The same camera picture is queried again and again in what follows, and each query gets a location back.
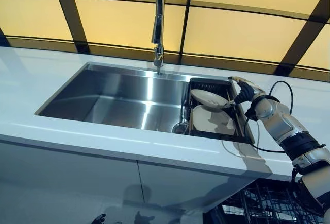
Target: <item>stainless steel sink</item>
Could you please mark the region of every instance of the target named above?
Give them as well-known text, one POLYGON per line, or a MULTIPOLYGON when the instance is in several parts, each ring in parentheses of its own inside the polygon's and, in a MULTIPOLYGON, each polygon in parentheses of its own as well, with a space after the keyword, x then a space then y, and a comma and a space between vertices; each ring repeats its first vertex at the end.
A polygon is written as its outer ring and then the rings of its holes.
POLYGON ((172 132, 192 77, 88 63, 36 114, 172 132))

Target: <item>gray robot arm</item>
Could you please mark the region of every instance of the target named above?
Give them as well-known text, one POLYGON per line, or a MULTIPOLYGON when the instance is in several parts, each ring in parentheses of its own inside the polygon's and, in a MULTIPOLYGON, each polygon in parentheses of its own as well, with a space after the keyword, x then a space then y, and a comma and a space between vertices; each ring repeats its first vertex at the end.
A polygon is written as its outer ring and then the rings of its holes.
POLYGON ((307 129, 290 114, 289 108, 269 96, 259 86, 240 77, 230 77, 241 92, 228 106, 251 101, 247 116, 261 120, 270 136, 290 157, 302 177, 298 186, 302 198, 324 213, 324 223, 330 224, 330 152, 320 145, 307 129))

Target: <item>plate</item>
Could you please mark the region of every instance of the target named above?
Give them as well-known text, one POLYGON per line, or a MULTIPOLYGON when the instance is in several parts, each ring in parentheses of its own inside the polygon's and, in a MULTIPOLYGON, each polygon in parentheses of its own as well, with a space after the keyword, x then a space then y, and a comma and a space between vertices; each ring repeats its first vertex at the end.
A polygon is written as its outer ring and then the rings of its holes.
POLYGON ((225 111, 211 112, 204 105, 199 105, 192 110, 192 115, 194 126, 199 131, 226 135, 235 133, 234 122, 225 111))
POLYGON ((225 98, 201 89, 191 90, 191 95, 198 102, 206 105, 213 110, 220 110, 225 104, 228 103, 228 100, 226 100, 225 98))

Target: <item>wire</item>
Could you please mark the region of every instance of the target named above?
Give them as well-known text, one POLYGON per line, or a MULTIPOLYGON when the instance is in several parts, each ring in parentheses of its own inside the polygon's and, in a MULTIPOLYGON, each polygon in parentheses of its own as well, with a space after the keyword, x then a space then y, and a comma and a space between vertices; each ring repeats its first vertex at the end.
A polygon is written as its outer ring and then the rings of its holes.
MULTIPOLYGON (((269 95, 272 94, 273 92, 273 89, 274 87, 279 83, 279 82, 282 82, 284 84, 286 84, 290 90, 290 93, 291 93, 291 107, 290 107, 290 114, 292 114, 292 109, 293 109, 293 91, 292 91, 292 88, 290 86, 290 84, 288 84, 286 81, 277 81, 276 83, 274 83, 272 85, 272 87, 270 88, 270 91, 269 91, 269 95)), ((268 150, 268 149, 263 149, 263 148, 259 148, 258 146, 255 146, 252 141, 249 139, 249 137, 246 135, 246 127, 248 125, 248 122, 249 122, 249 118, 245 121, 245 124, 244 124, 244 137, 245 139, 251 144, 252 147, 258 149, 258 150, 261 150, 261 151, 265 151, 265 152, 270 152, 270 153, 285 153, 283 150, 268 150)))
POLYGON ((256 149, 259 149, 261 151, 265 151, 265 152, 270 152, 270 153, 285 153, 283 150, 268 150, 268 149, 263 149, 263 148, 259 148, 257 146, 255 146, 252 141, 249 139, 249 137, 247 136, 246 134, 246 127, 248 125, 248 122, 249 122, 249 118, 245 121, 245 124, 244 124, 244 137, 245 139, 249 142, 249 144, 251 144, 252 147, 256 148, 256 149))
POLYGON ((292 108, 293 108, 293 91, 292 88, 290 86, 289 83, 287 83, 286 81, 277 81, 276 83, 273 84, 273 86, 271 87, 270 91, 269 91, 269 95, 272 95, 273 89, 276 86, 276 84, 278 84, 279 82, 282 82, 284 84, 286 84, 288 86, 288 88, 290 89, 290 93, 291 93, 291 107, 290 107, 290 114, 292 114, 292 108))

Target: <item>kitchen faucet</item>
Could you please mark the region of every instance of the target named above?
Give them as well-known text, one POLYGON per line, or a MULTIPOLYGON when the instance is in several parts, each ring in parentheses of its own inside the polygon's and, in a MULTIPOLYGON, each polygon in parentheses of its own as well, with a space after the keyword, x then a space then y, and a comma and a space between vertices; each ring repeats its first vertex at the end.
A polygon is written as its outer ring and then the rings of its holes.
POLYGON ((157 73, 160 73, 160 67, 163 66, 164 60, 164 45, 163 45, 163 30, 164 30, 164 7, 165 0, 156 0, 156 15, 151 42, 156 44, 154 48, 155 58, 154 65, 157 67, 157 73))

